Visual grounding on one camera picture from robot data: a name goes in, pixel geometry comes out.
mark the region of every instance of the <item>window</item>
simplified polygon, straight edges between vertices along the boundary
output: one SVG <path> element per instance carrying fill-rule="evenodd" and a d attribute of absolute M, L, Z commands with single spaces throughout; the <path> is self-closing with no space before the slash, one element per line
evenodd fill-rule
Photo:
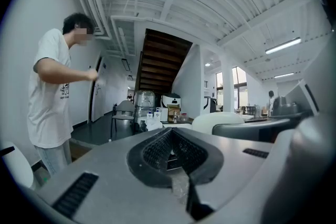
<path fill-rule="evenodd" d="M 232 69 L 233 84 L 234 84 L 234 99 L 235 109 L 239 109 L 241 106 L 247 106 L 247 82 L 246 73 L 243 69 L 235 67 Z M 223 75 L 222 72 L 216 74 L 217 84 L 217 104 L 223 105 Z"/>

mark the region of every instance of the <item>brown wooden staircase underside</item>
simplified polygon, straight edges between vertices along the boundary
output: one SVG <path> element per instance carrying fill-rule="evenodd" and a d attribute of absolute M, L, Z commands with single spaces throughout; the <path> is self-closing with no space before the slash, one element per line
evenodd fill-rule
<path fill-rule="evenodd" d="M 192 43 L 147 29 L 135 90 L 169 93 Z"/>

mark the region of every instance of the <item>t-shirt sleeve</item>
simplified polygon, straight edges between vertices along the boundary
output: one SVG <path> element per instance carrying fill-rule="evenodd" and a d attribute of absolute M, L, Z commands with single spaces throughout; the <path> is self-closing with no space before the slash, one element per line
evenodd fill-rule
<path fill-rule="evenodd" d="M 50 30 L 45 33 L 39 42 L 37 55 L 34 60 L 33 70 L 37 73 L 36 64 L 39 60 L 50 58 L 59 61 L 59 33 L 57 30 Z"/>

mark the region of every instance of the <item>black hair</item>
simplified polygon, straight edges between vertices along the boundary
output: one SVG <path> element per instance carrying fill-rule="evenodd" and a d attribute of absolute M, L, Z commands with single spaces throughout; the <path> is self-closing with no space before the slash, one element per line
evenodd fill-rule
<path fill-rule="evenodd" d="M 66 17 L 63 22 L 63 35 L 74 30 L 75 25 L 79 25 L 80 28 L 86 28 L 87 34 L 93 33 L 93 24 L 91 19 L 82 13 L 73 13 Z"/>

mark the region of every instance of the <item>window frame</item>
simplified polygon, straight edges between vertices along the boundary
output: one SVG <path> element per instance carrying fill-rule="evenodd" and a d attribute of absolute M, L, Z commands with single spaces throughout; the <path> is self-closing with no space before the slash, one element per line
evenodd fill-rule
<path fill-rule="evenodd" d="M 234 89 L 238 89 L 238 109 L 239 109 L 240 108 L 240 97 L 239 97 L 240 94 L 239 94 L 239 90 L 240 90 L 240 87 L 247 86 L 247 82 L 239 83 L 239 77 L 238 77 L 237 67 L 234 67 L 232 69 L 235 69 L 236 70 L 236 74 L 237 74 L 237 81 L 238 81 L 238 83 L 234 84 Z M 216 97 L 218 96 L 218 94 L 217 94 L 218 90 L 222 90 L 223 89 L 223 87 L 217 87 L 217 74 L 219 74 L 219 73 L 222 73 L 222 72 L 216 73 Z"/>

